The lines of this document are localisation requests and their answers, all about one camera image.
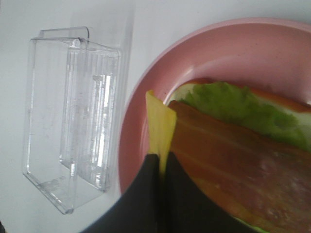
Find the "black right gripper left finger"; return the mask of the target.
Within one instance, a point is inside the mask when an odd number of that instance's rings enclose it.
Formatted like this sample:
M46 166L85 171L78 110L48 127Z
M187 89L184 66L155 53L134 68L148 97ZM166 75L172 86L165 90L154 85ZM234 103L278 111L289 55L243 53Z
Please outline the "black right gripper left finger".
M84 233L156 233L159 157L147 154L135 179L120 199Z

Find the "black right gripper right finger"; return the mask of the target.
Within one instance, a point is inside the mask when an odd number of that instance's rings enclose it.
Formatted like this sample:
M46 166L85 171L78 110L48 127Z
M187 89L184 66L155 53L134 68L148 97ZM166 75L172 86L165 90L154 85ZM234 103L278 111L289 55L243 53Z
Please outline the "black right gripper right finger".
M211 201L192 181L177 157L168 155L165 222L169 233L256 233Z

